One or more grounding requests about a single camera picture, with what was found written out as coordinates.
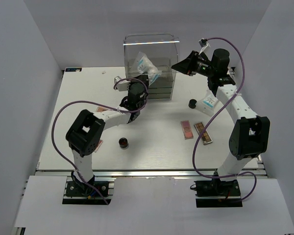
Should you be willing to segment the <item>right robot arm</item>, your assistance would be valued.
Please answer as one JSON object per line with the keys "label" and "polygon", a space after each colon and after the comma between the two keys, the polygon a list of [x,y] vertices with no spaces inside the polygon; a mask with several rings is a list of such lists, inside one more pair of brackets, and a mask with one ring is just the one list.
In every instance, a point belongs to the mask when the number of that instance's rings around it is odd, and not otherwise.
{"label": "right robot arm", "polygon": [[211,59],[204,52],[192,51],[171,67],[184,75],[206,76],[208,89],[223,104],[220,110],[226,110],[234,123],[228,142],[229,155],[211,176],[208,187],[208,191],[217,195],[228,192],[244,166],[267,150],[270,130],[269,119],[259,116],[239,95],[240,88],[228,74],[229,62],[229,52],[218,48]]}

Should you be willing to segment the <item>black jar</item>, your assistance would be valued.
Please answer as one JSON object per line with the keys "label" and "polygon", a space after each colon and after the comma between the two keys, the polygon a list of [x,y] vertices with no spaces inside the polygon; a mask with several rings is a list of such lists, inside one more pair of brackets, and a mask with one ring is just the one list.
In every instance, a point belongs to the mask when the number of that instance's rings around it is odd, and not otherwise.
{"label": "black jar", "polygon": [[188,103],[189,108],[191,108],[191,109],[195,109],[195,108],[196,108],[196,103],[197,103],[197,100],[195,100],[195,99],[190,99],[190,100],[189,100],[189,103]]}

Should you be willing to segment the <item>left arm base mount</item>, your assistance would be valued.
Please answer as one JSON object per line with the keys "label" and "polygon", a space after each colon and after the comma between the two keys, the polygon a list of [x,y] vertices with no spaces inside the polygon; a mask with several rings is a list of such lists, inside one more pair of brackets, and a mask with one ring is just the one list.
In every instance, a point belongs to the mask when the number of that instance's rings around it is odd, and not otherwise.
{"label": "left arm base mount", "polygon": [[73,180],[67,180],[65,184],[63,205],[109,205],[112,200],[114,184],[109,181],[94,181],[94,187],[101,193],[90,187],[82,190]]}

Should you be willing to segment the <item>amber glass jar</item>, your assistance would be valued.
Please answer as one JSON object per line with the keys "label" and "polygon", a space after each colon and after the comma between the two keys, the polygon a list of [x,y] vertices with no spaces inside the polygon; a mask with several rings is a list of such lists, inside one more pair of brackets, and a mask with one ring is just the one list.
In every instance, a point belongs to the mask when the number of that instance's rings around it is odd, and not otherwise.
{"label": "amber glass jar", "polygon": [[127,138],[120,138],[119,139],[119,146],[120,146],[121,149],[128,148],[129,144],[128,144]]}

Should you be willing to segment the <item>cotton pad bag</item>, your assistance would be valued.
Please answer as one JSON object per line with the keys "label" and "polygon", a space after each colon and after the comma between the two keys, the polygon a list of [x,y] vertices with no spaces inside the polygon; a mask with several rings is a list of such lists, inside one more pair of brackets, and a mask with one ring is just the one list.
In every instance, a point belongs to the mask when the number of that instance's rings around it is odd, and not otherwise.
{"label": "cotton pad bag", "polygon": [[214,94],[210,90],[207,90],[205,97],[197,101],[196,110],[212,117],[218,101]]}
{"label": "cotton pad bag", "polygon": [[130,69],[132,74],[146,74],[148,76],[149,85],[153,84],[162,74],[143,52],[139,52]]}

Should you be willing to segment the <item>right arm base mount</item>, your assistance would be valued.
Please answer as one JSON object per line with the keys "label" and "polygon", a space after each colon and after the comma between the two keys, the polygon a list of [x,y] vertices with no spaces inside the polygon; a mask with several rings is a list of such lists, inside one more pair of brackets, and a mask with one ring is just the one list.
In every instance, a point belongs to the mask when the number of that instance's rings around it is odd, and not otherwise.
{"label": "right arm base mount", "polygon": [[190,190],[196,193],[197,208],[240,208],[243,206],[237,180],[220,179],[194,181]]}

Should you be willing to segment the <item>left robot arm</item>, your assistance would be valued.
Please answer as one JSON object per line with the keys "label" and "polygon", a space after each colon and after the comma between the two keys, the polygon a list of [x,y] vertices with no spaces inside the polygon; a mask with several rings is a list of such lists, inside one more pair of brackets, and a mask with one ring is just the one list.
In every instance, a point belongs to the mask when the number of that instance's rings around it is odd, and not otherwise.
{"label": "left robot arm", "polygon": [[77,167],[71,177],[77,190],[85,196],[94,190],[95,177],[92,170],[92,153],[97,148],[104,130],[120,124],[129,124],[139,115],[148,96],[147,75],[139,75],[129,83],[128,93],[115,110],[92,113],[82,110],[66,133],[66,140],[73,153]]}

